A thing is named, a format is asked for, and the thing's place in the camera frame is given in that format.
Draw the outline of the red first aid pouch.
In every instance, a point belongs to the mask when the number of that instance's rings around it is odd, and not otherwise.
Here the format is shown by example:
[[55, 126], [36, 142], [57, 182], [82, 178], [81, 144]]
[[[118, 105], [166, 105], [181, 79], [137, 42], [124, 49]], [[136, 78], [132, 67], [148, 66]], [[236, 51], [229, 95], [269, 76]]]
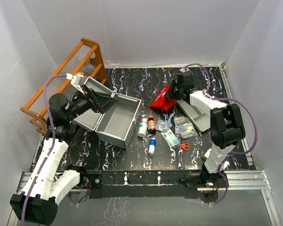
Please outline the red first aid pouch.
[[165, 85], [163, 89], [156, 95], [149, 107], [164, 111], [168, 111], [171, 107], [173, 107], [176, 104], [176, 100], [167, 97], [166, 94], [169, 89], [170, 85]]

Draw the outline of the stack of gauze packets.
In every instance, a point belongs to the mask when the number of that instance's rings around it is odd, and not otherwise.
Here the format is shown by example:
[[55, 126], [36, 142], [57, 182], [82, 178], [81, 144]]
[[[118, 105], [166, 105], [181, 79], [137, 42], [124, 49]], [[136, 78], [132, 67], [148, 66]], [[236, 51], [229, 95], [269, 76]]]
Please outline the stack of gauze packets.
[[175, 117], [175, 128], [179, 132], [182, 139], [188, 139], [198, 135], [191, 120], [187, 117]]

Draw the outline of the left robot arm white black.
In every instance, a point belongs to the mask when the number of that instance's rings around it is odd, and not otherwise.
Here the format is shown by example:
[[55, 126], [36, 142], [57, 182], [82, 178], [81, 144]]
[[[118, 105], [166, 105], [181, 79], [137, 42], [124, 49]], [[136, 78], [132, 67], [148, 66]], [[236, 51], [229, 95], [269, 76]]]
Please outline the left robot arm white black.
[[10, 205], [17, 218], [25, 222], [49, 226], [53, 223], [58, 205], [73, 187], [87, 185], [84, 167], [70, 165], [56, 176], [58, 165], [76, 131], [73, 119], [88, 110], [105, 113], [116, 103], [115, 93], [107, 94], [82, 85], [72, 100], [62, 93], [46, 98], [49, 113], [48, 130], [42, 152], [26, 185], [19, 194], [13, 194]]

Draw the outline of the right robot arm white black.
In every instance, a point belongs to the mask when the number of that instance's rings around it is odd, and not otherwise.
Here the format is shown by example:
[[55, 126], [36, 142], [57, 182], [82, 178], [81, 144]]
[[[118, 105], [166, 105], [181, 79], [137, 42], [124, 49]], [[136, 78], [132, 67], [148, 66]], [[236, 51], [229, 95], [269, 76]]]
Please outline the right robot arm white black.
[[190, 72], [180, 72], [172, 80], [167, 97], [177, 100], [198, 131], [209, 131], [212, 140], [210, 154], [201, 172], [191, 179], [211, 187], [224, 176], [225, 162], [237, 143], [245, 138], [245, 128], [237, 104], [226, 104], [198, 89]]

